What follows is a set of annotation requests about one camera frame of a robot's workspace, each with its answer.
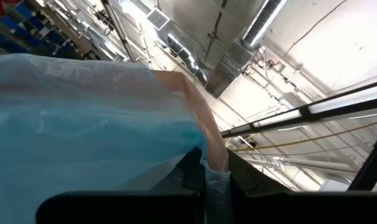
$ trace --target blue plastic sheet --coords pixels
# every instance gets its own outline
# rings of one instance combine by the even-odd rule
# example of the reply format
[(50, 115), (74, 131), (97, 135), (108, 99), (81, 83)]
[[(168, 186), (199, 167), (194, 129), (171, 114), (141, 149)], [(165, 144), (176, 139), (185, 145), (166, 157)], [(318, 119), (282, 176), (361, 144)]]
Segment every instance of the blue plastic sheet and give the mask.
[(0, 224), (205, 145), (184, 100), (142, 65), (0, 56)]

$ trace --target ceiling vent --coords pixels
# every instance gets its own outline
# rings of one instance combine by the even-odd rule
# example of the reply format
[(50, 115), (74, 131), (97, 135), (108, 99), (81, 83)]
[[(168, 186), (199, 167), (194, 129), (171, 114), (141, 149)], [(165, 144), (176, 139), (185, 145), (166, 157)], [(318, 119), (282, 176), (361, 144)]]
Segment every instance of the ceiling vent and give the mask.
[(161, 30), (170, 19), (158, 8), (154, 8), (147, 16), (147, 20), (157, 29)]

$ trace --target silver ductwork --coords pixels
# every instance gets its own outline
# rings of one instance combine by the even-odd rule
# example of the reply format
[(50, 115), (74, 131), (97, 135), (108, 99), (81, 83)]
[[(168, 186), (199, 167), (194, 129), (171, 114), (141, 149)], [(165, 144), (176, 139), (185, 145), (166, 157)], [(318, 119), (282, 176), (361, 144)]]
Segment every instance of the silver ductwork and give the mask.
[[(125, 1), (133, 3), (147, 16), (152, 12), (140, 0), (121, 0), (119, 3)], [(201, 62), (193, 40), (185, 37), (182, 30), (172, 21), (169, 20), (158, 29), (157, 35), (184, 61), (188, 70), (205, 86), (207, 92), (217, 98), (252, 61), (258, 51), (261, 37), (286, 2), (287, 0), (265, 0), (251, 25), (234, 40), (215, 69), (208, 68)]]

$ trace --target air duct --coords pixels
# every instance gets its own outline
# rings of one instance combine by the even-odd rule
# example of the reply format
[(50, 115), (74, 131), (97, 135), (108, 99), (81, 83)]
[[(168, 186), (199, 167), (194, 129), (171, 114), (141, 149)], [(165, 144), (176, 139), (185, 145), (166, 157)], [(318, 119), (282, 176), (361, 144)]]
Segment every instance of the air duct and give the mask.
[[(147, 20), (157, 28), (158, 38), (184, 61), (188, 70), (200, 80), (212, 96), (217, 98), (252, 61), (261, 37), (286, 2), (287, 0), (265, 0), (251, 25), (245, 29), (243, 35), (234, 40), (215, 69), (206, 67), (200, 61), (195, 49), (198, 44), (185, 37), (184, 32), (158, 9), (150, 10), (140, 0), (122, 0), (119, 3), (122, 7), (124, 4), (126, 6), (133, 4), (136, 9), (143, 12)], [(155, 21), (165, 21), (165, 24), (160, 26)]]

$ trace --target plastic bag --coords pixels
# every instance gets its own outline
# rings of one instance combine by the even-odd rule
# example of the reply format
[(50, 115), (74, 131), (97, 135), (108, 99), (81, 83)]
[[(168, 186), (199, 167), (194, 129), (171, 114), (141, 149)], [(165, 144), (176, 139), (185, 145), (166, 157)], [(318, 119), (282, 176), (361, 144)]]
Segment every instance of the plastic bag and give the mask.
[(53, 195), (117, 189), (195, 146), (206, 152), (190, 108), (142, 65), (0, 56), (0, 223), (33, 223)]

